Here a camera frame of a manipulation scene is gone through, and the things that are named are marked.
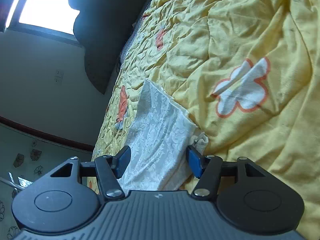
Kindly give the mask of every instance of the bed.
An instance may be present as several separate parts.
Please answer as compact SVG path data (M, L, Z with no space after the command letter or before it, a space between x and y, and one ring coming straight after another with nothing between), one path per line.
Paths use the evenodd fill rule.
M318 240L319 9L320 0L151 0L121 53L92 160L124 146L149 79L208 136L205 154L247 156L296 190L305 203L298 231ZM98 192L94 178L88 184Z

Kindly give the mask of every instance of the floral wallpaper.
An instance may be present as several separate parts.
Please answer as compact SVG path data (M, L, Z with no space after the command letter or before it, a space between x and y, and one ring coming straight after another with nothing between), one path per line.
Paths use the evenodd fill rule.
M19 184L18 177L36 181L72 156L90 161L92 153L67 148L35 139L0 124L0 177ZM9 240L19 233L11 212L17 190L0 182L0 240Z

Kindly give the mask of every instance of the window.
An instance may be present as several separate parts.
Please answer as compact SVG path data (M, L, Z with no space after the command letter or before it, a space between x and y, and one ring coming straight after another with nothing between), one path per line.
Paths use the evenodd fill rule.
M6 27L73 44L77 43L73 24L78 14L68 0L14 0Z

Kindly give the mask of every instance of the metal screw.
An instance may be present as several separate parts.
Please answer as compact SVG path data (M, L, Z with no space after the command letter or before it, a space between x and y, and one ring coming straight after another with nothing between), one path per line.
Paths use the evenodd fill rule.
M119 189L110 189L106 192L108 197L120 197L122 195L122 191Z
M206 197L207 195L210 194L210 191L205 189L205 188L198 188L195 190L195 195L199 197Z

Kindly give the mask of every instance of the yellow blanket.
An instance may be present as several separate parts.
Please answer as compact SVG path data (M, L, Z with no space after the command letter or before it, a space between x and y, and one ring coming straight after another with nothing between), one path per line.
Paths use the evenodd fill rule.
M305 202L298 231L320 238L320 0L153 0L123 64L93 159L114 155L145 78L209 137L206 154L247 156ZM121 86L128 95L116 130ZM184 185L191 189L190 179ZM89 179L97 191L96 181Z

